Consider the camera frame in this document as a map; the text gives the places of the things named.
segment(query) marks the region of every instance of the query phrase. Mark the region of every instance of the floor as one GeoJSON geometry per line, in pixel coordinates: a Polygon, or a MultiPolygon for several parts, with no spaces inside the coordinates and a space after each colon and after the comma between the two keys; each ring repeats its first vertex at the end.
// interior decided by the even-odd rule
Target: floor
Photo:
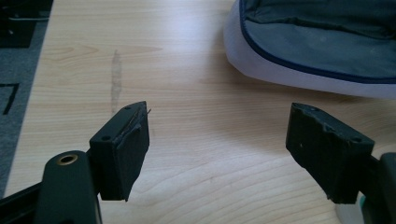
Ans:
{"type": "Polygon", "coordinates": [[[28,49],[0,49],[0,198],[7,186],[46,29],[46,22],[37,23],[28,49]]]}

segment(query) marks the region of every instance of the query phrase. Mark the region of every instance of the light wood surface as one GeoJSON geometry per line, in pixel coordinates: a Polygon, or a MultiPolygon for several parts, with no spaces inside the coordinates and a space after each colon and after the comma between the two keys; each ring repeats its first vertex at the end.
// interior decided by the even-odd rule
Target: light wood surface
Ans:
{"type": "Polygon", "coordinates": [[[104,223],[339,223],[285,149],[290,104],[319,107],[396,149],[396,102],[245,77],[227,63],[233,0],[55,0],[7,195],[45,163],[147,101],[150,147],[130,201],[101,202],[104,223]]]}

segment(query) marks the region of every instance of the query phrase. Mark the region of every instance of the dark blue trim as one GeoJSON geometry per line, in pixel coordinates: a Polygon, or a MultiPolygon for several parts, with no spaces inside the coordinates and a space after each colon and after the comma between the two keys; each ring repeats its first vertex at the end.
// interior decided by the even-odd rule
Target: dark blue trim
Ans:
{"type": "Polygon", "coordinates": [[[240,15],[239,18],[240,18],[240,23],[241,23],[242,35],[244,36],[244,38],[246,39],[246,41],[250,45],[250,47],[253,48],[253,50],[256,51],[256,53],[258,53],[264,59],[266,59],[272,63],[276,63],[281,66],[288,67],[293,70],[297,70],[300,72],[304,72],[307,74],[320,76],[320,77],[329,77],[329,78],[335,78],[335,79],[351,81],[351,82],[358,82],[358,83],[363,83],[363,84],[396,84],[396,77],[382,77],[382,78],[381,77],[359,77],[359,76],[350,75],[350,74],[346,74],[346,73],[331,72],[331,71],[327,71],[327,70],[323,70],[323,69],[317,69],[317,68],[297,64],[297,63],[292,63],[292,62],[280,59],[273,54],[270,54],[269,52],[260,48],[260,46],[257,45],[256,42],[251,38],[251,35],[248,32],[248,29],[245,24],[246,15],[245,15],[244,1],[246,1],[246,0],[239,0],[239,15],[240,15]]]}

